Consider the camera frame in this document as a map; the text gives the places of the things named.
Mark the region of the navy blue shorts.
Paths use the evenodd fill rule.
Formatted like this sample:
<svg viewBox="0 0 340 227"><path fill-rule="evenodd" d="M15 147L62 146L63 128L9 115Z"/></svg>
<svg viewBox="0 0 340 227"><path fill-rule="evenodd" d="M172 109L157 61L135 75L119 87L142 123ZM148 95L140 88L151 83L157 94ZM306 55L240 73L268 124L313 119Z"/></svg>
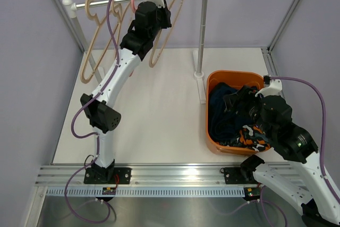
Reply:
<svg viewBox="0 0 340 227"><path fill-rule="evenodd" d="M239 141L240 131L245 125L253 125L249 117L243 117L226 109L223 97L237 90L224 82L218 83L209 93L208 134L221 146L244 147Z"/></svg>

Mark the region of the orange camouflage shorts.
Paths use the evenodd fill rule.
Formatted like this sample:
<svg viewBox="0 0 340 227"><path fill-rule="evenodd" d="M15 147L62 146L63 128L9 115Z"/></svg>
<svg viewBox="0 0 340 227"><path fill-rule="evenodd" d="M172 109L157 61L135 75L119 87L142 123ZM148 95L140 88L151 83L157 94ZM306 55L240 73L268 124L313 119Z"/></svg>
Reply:
<svg viewBox="0 0 340 227"><path fill-rule="evenodd" d="M256 125L244 125L231 138L224 138L217 144L250 149L256 152L264 152L270 149L269 139Z"/></svg>

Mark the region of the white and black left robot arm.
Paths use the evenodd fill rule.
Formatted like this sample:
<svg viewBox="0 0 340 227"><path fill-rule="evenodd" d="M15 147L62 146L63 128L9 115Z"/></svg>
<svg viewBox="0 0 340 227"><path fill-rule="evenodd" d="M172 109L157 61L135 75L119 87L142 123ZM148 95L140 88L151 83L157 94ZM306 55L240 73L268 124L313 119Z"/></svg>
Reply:
<svg viewBox="0 0 340 227"><path fill-rule="evenodd" d="M114 110L114 104L129 76L152 49L157 34L171 26L171 12L167 4L140 3L109 73L92 94L81 96L86 117L99 140L95 161L86 168L86 184L114 184L122 177L122 172L115 169L113 150L114 129L122 116Z"/></svg>

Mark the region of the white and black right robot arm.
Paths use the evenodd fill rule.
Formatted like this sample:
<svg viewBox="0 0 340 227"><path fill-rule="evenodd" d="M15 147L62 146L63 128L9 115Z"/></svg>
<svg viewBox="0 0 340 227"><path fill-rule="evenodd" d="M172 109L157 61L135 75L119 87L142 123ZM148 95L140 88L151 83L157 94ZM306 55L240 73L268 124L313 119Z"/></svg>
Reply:
<svg viewBox="0 0 340 227"><path fill-rule="evenodd" d="M272 170L256 155L241 163L241 178L257 181L285 199L306 226L339 226L339 202L321 176L321 154L312 136L292 121L292 108L279 95L262 96L248 86L225 95L226 110L250 117L276 153L295 169L306 189Z"/></svg>

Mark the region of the orange plastic basket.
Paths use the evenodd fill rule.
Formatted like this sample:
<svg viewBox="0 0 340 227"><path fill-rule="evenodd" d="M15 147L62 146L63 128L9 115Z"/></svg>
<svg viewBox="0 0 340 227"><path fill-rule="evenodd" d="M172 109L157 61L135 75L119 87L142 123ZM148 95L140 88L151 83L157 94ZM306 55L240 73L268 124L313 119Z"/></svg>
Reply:
<svg viewBox="0 0 340 227"><path fill-rule="evenodd" d="M237 91L240 90L243 86L254 87L256 90L260 90L264 87L264 80L262 76L252 72L218 70L209 75L207 79L206 92L206 135L208 148L215 154L234 154L250 156L258 153L250 149L221 146L210 138L210 135L208 134L208 98L209 93L220 82L226 83L230 87L235 88Z"/></svg>

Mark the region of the silver clothes rack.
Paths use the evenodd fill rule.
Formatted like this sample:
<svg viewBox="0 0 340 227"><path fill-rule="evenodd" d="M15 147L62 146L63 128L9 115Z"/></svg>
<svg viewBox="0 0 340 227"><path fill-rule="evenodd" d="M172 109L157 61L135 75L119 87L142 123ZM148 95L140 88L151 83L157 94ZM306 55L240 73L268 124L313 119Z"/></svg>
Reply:
<svg viewBox="0 0 340 227"><path fill-rule="evenodd" d="M130 0L114 0L114 3L124 3ZM147 1L156 1L156 5L160 4L161 0L147 0ZM205 104L207 100L206 90L204 85L204 73L202 71L202 61L203 61L203 51L204 51L204 43L205 43L205 31L206 31L206 18L207 18L207 3L208 0L202 0L201 5L201 21L200 21L200 35L199 35L199 48L198 50L193 50L193 61L194 61L194 77L197 81L198 94L201 104ZM71 18L72 22L75 24L77 20L78 9L85 8L85 4L76 4L72 0L62 0L62 4L64 5L66 12ZM90 7L98 7L109 4L109 0L106 1L98 1L94 2L94 4L90 4Z"/></svg>

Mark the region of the aluminium mounting rail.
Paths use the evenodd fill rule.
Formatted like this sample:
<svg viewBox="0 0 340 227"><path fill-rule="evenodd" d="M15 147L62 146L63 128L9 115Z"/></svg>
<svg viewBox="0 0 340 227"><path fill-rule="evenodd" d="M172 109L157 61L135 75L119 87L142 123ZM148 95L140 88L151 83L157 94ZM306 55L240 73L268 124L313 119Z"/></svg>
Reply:
<svg viewBox="0 0 340 227"><path fill-rule="evenodd" d="M218 187L225 185L220 164L122 165L130 169L130 187ZM62 186L79 165L44 165L40 167L36 185Z"/></svg>

